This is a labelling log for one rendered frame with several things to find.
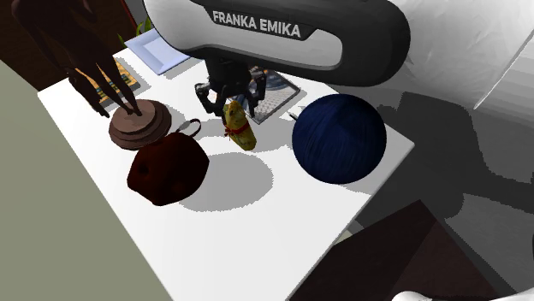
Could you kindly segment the yellow wrapped parcel, red ribbon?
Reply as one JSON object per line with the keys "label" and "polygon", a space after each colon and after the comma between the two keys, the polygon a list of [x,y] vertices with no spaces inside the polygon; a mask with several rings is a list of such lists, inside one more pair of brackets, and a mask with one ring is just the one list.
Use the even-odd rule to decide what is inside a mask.
{"label": "yellow wrapped parcel, red ribbon", "polygon": [[242,150],[251,151],[257,140],[246,113],[238,101],[232,101],[223,106],[225,137],[232,139]]}

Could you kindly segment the grey patterned book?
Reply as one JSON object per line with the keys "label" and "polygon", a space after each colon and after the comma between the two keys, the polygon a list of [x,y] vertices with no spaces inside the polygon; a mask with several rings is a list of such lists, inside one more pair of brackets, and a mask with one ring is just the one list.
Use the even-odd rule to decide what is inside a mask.
{"label": "grey patterned book", "polygon": [[268,117],[284,106],[288,101],[300,93],[300,88],[273,70],[264,69],[266,75],[265,96],[254,108],[254,117],[251,117],[248,103],[244,95],[233,96],[229,101],[238,101],[250,117],[257,124],[261,124]]}

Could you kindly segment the green plant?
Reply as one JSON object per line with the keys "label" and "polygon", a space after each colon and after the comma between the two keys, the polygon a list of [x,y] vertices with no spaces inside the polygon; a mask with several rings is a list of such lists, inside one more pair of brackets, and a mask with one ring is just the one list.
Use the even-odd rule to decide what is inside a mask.
{"label": "green plant", "polygon": [[[150,31],[151,29],[152,29],[151,19],[149,17],[146,17],[145,20],[143,22],[140,22],[140,24],[136,27],[135,36],[139,36],[144,32]],[[117,37],[120,41],[121,46],[124,49],[126,49],[127,46],[125,44],[125,40],[123,39],[123,37],[120,34],[117,34]]]}

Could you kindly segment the yellow patterned book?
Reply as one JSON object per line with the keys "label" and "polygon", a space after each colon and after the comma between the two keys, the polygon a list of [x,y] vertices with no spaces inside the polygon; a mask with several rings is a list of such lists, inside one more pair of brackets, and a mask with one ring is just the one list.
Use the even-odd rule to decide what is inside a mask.
{"label": "yellow patterned book", "polygon": [[[138,88],[140,88],[140,83],[119,63],[119,61],[117,59],[115,59],[115,64],[116,64],[116,68],[117,68],[119,74],[122,77],[122,80],[125,82],[126,85],[128,85],[128,87],[130,88],[131,91],[135,91]],[[105,71],[103,71],[101,68],[99,70],[100,70],[100,73],[102,74],[102,76],[107,80],[108,84],[115,90],[117,95],[119,97],[122,97],[122,92],[119,89],[119,87],[111,80],[111,78],[105,73]],[[94,87],[96,93],[100,96],[100,100],[99,100],[100,104],[102,104],[103,106],[107,106],[108,103],[112,103],[113,102],[113,100],[110,99],[105,94],[105,92],[102,90],[102,88],[99,86],[99,84],[93,78],[91,78],[89,75],[85,74],[84,72],[82,72],[78,68],[76,69],[76,71],[79,74],[82,74],[83,76],[85,76],[88,79],[88,81],[92,84],[92,86]]]}

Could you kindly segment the dark blue yarn ball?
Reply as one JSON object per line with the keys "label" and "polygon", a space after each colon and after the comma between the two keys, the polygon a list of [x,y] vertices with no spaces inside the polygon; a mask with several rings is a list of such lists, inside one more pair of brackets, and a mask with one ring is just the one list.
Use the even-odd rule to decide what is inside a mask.
{"label": "dark blue yarn ball", "polygon": [[299,165],[313,178],[349,184],[381,162],[387,131],[377,110],[364,99],[330,94],[307,105],[296,118],[292,147]]}

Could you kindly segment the dark figure on round base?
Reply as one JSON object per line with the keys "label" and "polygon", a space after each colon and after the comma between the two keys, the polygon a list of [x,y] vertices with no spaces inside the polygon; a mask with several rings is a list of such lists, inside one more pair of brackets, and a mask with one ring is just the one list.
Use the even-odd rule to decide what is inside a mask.
{"label": "dark figure on round base", "polygon": [[156,101],[138,101],[108,47],[72,16],[97,21],[87,0],[12,0],[10,9],[44,57],[94,111],[111,119],[114,143],[138,150],[167,134],[169,111]]}

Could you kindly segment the pale blue square tray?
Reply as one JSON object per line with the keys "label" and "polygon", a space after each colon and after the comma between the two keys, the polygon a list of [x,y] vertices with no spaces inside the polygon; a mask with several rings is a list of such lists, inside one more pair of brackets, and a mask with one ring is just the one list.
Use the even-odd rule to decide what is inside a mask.
{"label": "pale blue square tray", "polygon": [[170,46],[156,29],[129,39],[125,45],[157,75],[164,74],[190,58]]}

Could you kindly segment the white table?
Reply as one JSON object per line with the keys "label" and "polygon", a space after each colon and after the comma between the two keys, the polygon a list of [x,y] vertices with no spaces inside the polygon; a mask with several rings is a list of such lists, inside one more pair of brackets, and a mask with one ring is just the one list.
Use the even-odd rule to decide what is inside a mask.
{"label": "white table", "polygon": [[140,82],[138,97],[166,104],[175,127],[200,120],[191,128],[210,166],[190,198],[158,207],[131,191],[133,152],[110,140],[109,121],[67,80],[38,96],[173,301],[286,301],[413,148],[389,129],[371,174],[326,184],[296,161],[288,112],[329,95],[329,86],[294,78],[300,94],[253,128],[257,146],[244,151],[195,95],[207,79],[202,61],[157,75],[130,50],[116,58]]}

